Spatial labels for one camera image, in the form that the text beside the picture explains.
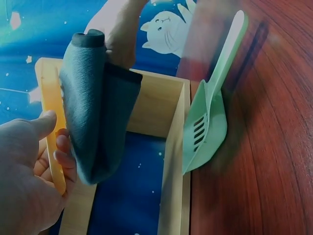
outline gray felt fabric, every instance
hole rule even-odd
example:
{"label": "gray felt fabric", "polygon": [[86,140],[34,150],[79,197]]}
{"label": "gray felt fabric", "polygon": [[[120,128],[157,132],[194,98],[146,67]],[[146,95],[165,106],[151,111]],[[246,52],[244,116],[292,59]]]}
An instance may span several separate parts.
{"label": "gray felt fabric", "polygon": [[86,184],[97,184],[118,168],[142,79],[107,63],[105,52],[102,32],[74,34],[60,71],[72,152]]}

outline blue background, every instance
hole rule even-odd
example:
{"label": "blue background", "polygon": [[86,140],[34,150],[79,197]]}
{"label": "blue background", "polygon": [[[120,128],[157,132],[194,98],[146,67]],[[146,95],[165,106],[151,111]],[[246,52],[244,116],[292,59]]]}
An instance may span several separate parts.
{"label": "blue background", "polygon": [[[83,32],[104,2],[0,0],[0,124],[39,116],[41,103],[30,104],[27,94],[38,86],[36,61],[40,57],[62,58],[73,33]],[[140,26],[163,10],[180,15],[177,3],[186,6],[184,0],[147,4]],[[19,12],[22,21],[16,30],[10,25],[12,12]],[[146,41],[146,32],[139,30],[134,68],[175,75],[179,58],[143,49]],[[28,55],[32,56],[29,64],[25,61]],[[127,134],[125,157],[118,172],[98,185],[89,222],[90,235],[157,234],[164,148],[165,140]],[[58,225],[50,234],[58,234]]]}

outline cat face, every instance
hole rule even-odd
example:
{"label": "cat face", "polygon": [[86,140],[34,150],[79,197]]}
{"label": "cat face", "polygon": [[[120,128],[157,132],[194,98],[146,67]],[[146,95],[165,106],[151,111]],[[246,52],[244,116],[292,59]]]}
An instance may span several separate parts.
{"label": "cat face", "polygon": [[180,16],[170,11],[162,11],[150,22],[145,23],[140,30],[147,32],[148,41],[143,48],[169,54],[183,46],[185,41],[181,39],[188,32],[188,27]]}

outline scoop handle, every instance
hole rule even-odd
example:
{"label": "scoop handle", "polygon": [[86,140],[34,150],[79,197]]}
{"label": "scoop handle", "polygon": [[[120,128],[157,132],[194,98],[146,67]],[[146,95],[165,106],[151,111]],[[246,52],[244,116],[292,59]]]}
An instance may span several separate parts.
{"label": "scoop handle", "polygon": [[46,144],[52,181],[58,192],[63,195],[66,191],[63,169],[53,157],[53,152],[57,149],[56,133],[58,130],[66,128],[59,75],[53,65],[42,63],[41,60],[37,61],[35,69],[42,93],[43,111],[54,110],[57,114],[55,128],[52,133],[47,136]]}
{"label": "scoop handle", "polygon": [[222,88],[247,27],[248,16],[240,10],[236,13],[233,19],[223,49],[209,80],[209,83],[214,83],[213,96],[216,95]]}

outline wooden box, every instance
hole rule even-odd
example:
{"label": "wooden box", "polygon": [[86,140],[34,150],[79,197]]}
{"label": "wooden box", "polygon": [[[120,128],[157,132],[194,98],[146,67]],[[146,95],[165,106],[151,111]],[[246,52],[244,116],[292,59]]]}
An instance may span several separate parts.
{"label": "wooden box", "polygon": [[[59,74],[61,59],[41,58],[37,79]],[[190,107],[189,80],[134,70],[143,75],[128,131],[166,138],[158,235],[188,235],[190,173],[182,174],[183,125]],[[96,185],[79,180],[64,210],[59,235],[86,235]]]}

